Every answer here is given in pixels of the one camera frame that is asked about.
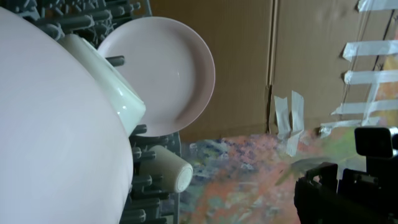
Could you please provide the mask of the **large pink plate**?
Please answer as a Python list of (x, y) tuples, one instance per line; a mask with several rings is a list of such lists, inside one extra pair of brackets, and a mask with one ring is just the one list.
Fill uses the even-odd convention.
[(98, 47), (122, 55), (117, 68), (146, 106), (146, 137), (172, 134), (205, 110), (215, 87), (215, 64), (205, 41), (189, 26), (165, 17), (127, 22)]

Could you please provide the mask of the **white cup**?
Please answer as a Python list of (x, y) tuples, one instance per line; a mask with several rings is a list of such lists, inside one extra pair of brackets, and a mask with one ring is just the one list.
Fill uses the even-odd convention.
[(190, 185), (193, 177), (193, 167), (187, 161), (157, 145), (149, 149), (155, 153), (155, 159), (142, 161), (139, 173), (143, 175), (162, 175), (163, 179), (157, 184), (170, 193), (181, 193)]

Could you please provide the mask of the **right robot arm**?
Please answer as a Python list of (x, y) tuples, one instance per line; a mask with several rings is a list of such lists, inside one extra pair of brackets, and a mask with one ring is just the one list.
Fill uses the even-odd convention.
[(303, 224), (397, 223), (397, 128), (365, 126), (354, 130), (356, 152), (366, 171), (324, 162), (295, 184), (294, 205)]

